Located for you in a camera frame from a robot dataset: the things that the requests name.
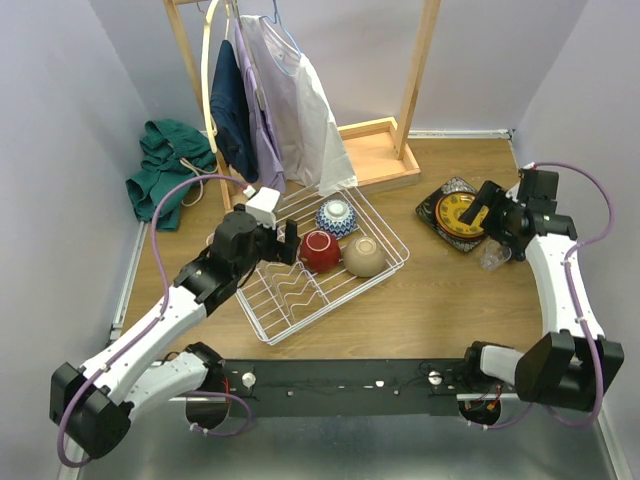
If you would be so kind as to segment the blue white patterned bowl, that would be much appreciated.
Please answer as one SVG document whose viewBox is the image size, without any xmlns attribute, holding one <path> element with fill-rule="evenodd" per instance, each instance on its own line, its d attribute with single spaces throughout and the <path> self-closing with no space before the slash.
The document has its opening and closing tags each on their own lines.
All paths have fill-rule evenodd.
<svg viewBox="0 0 640 480">
<path fill-rule="evenodd" d="M 340 240 L 357 229 L 356 211 L 344 200 L 327 200 L 316 211 L 315 223 L 317 229 Z"/>
</svg>

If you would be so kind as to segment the lavender shirt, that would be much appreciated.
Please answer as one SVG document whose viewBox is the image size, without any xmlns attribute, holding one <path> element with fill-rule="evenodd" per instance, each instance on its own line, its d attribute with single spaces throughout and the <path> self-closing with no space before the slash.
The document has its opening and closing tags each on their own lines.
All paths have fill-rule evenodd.
<svg viewBox="0 0 640 480">
<path fill-rule="evenodd" d="M 275 139 L 272 115 L 258 85 L 244 28 L 234 20 L 235 47 L 248 106 L 249 135 L 257 161 L 258 182 L 284 193 L 286 179 Z"/>
</svg>

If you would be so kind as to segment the navy blue garment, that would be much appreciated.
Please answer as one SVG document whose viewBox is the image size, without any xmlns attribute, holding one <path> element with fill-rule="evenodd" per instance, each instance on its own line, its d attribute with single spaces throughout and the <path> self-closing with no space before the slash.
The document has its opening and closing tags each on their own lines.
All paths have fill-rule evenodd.
<svg viewBox="0 0 640 480">
<path fill-rule="evenodd" d="M 258 181 L 258 161 L 251 143 L 244 83 L 232 44 L 223 40 L 211 88 L 210 110 L 217 127 L 217 148 L 248 183 Z"/>
</svg>

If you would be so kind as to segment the white t-shirt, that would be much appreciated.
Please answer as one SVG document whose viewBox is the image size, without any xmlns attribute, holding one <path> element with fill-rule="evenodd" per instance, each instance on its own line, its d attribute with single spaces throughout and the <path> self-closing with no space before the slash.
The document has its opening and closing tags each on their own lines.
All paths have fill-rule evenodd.
<svg viewBox="0 0 640 480">
<path fill-rule="evenodd" d="M 309 59 L 256 15 L 240 17 L 269 110 L 285 177 L 328 196 L 358 185 Z"/>
</svg>

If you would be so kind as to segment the beige ceramic bowl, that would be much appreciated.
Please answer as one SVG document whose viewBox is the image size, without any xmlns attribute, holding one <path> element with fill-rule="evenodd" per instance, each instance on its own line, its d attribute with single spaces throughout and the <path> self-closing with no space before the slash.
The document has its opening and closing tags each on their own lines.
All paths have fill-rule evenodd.
<svg viewBox="0 0 640 480">
<path fill-rule="evenodd" d="M 378 242 L 361 236 L 351 240 L 342 251 L 343 263 L 351 274 L 370 278 L 379 274 L 386 265 L 386 254 Z"/>
</svg>

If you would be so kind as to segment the black floral square plate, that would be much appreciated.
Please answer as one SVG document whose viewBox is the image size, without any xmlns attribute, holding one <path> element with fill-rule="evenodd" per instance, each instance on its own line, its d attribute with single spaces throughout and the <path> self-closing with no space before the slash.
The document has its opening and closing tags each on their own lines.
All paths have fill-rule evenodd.
<svg viewBox="0 0 640 480">
<path fill-rule="evenodd" d="M 475 249 L 486 237 L 486 233 L 483 237 L 474 240 L 462 240 L 452 235 L 447 234 L 436 221 L 435 208 L 437 202 L 445 195 L 454 192 L 471 192 L 474 195 L 477 193 L 477 189 L 471 184 L 466 182 L 460 177 L 452 177 L 450 180 L 441 185 L 438 189 L 432 192 L 427 198 L 425 198 L 415 209 L 418 218 L 423 221 L 429 228 L 437 233 L 443 240 L 449 245 L 462 253 L 469 253 Z"/>
</svg>

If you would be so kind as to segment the green hoodie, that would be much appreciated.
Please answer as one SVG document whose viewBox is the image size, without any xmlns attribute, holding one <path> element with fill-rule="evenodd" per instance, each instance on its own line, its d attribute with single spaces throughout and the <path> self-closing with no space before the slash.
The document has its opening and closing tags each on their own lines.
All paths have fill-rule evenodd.
<svg viewBox="0 0 640 480">
<path fill-rule="evenodd" d="M 140 171 L 125 186 L 134 214 L 150 222 L 164 196 L 180 183 L 200 173 L 218 171 L 207 138 L 196 128 L 177 120 L 150 120 L 139 144 L 144 154 Z"/>
</svg>

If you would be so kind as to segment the wooden clothes rack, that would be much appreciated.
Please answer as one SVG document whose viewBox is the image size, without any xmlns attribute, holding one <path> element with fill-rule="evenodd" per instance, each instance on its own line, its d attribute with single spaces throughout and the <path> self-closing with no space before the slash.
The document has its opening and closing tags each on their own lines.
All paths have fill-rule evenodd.
<svg viewBox="0 0 640 480">
<path fill-rule="evenodd" d="M 198 108 L 203 116 L 200 61 L 194 58 L 179 12 L 181 1 L 166 1 L 164 7 L 182 55 Z M 400 117 L 386 117 L 339 128 L 358 177 L 366 193 L 386 191 L 415 184 L 421 169 L 408 145 L 423 74 L 439 15 L 439 1 L 423 3 Z"/>
</svg>

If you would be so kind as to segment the red bowl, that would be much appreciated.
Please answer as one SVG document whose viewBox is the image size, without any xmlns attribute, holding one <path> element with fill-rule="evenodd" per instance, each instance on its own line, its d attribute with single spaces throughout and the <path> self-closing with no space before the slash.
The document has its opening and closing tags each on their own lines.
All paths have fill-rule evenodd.
<svg viewBox="0 0 640 480">
<path fill-rule="evenodd" d="M 331 233 L 312 230 L 304 235 L 298 258 L 308 270 L 322 274 L 339 264 L 341 251 L 338 241 Z"/>
</svg>

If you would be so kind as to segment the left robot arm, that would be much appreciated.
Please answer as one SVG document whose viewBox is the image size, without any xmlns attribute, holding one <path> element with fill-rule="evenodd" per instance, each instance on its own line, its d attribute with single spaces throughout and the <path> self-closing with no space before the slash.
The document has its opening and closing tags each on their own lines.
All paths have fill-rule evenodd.
<svg viewBox="0 0 640 480">
<path fill-rule="evenodd" d="M 209 395 L 222 380 L 221 357 L 196 345 L 160 366 L 156 356 L 237 291 L 261 261 L 292 265 L 300 244 L 297 224 L 279 231 L 275 215 L 239 205 L 225 215 L 213 240 L 185 265 L 163 298 L 133 328 L 75 368 L 64 363 L 51 378 L 50 418 L 58 427 L 56 448 L 71 468 L 81 462 L 65 454 L 73 440 L 99 459 L 111 452 L 142 415 L 181 395 Z"/>
</svg>

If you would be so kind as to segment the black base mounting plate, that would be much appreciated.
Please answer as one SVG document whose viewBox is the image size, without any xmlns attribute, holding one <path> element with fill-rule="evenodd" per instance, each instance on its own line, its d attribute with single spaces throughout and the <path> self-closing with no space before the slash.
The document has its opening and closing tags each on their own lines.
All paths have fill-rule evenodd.
<svg viewBox="0 0 640 480">
<path fill-rule="evenodd" d="M 463 359 L 229 360 L 204 387 L 260 417 L 456 416 L 466 402 L 511 393 Z"/>
</svg>

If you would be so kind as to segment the aluminium frame rail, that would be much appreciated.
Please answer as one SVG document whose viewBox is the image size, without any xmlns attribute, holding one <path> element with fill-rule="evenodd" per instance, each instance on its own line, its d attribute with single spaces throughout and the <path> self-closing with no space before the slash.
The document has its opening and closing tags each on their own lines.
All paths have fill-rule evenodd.
<svg viewBox="0 0 640 480">
<path fill-rule="evenodd" d="M 124 320 L 149 226 L 150 223 L 139 223 L 132 254 L 128 262 L 120 293 L 117 296 L 114 316 L 109 327 L 106 347 L 109 347 L 112 342 L 115 342 L 120 337 L 124 328 Z M 94 373 L 89 375 L 88 380 L 82 380 L 78 393 L 71 396 L 69 410 L 64 410 L 65 415 L 71 415 L 81 405 L 82 400 L 89 399 L 89 396 L 92 393 L 92 384 L 102 373 L 102 368 L 98 367 Z M 66 426 L 66 420 L 62 419 L 56 438 L 56 453 L 61 462 L 57 478 L 77 479 L 81 468 L 86 466 L 90 462 L 90 459 L 82 447 L 63 432 L 63 428 Z"/>
</svg>

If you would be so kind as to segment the clear glass cup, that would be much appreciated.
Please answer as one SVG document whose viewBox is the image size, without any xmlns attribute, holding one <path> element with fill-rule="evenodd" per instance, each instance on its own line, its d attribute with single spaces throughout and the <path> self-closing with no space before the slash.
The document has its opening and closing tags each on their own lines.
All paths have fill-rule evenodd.
<svg viewBox="0 0 640 480">
<path fill-rule="evenodd" d="M 512 250 L 510 247 L 490 239 L 486 242 L 479 264 L 486 271 L 496 271 L 507 263 L 511 256 Z"/>
</svg>

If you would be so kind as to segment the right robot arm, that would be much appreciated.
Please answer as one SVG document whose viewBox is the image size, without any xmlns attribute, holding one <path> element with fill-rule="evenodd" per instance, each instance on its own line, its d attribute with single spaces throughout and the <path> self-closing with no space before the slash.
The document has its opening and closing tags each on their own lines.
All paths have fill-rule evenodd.
<svg viewBox="0 0 640 480">
<path fill-rule="evenodd" d="M 578 263 L 584 247 L 574 221 L 557 211 L 559 175 L 544 167 L 520 171 L 506 190 L 485 182 L 462 214 L 481 223 L 490 239 L 529 263 L 543 320 L 543 334 L 527 352 L 474 342 L 465 353 L 460 379 L 480 392 L 495 380 L 514 387 L 518 398 L 547 407 L 596 415 L 624 361 L 620 343 L 607 340 L 589 303 Z"/>
</svg>

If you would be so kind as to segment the amber glass plate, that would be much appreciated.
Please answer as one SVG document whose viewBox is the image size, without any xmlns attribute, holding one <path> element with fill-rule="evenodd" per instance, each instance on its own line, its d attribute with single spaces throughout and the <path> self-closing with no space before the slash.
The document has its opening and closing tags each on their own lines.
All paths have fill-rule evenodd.
<svg viewBox="0 0 640 480">
<path fill-rule="evenodd" d="M 437 224 L 449 235 L 462 240 L 474 240 L 485 235 L 482 222 L 489 213 L 486 206 L 482 206 L 471 224 L 465 224 L 460 216 L 471 206 L 475 195 L 471 192 L 454 192 L 443 196 L 436 204 L 435 214 Z"/>
</svg>

